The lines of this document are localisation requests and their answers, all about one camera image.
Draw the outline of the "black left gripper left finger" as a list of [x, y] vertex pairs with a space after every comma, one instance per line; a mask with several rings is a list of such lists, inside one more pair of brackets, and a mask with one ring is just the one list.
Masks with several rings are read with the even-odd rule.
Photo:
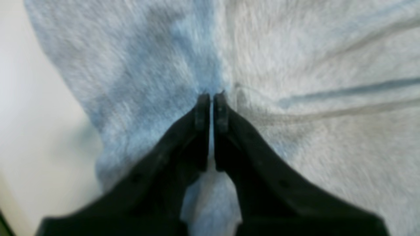
[[210, 96], [202, 94], [108, 193], [64, 217], [45, 218], [38, 236], [187, 236], [183, 199], [207, 168]]

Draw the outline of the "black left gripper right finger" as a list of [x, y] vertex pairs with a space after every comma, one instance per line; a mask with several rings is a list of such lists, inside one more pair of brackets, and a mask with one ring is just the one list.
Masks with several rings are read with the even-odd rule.
[[216, 169], [233, 181], [237, 236], [387, 236], [384, 221], [324, 191], [285, 163], [256, 128], [214, 96]]

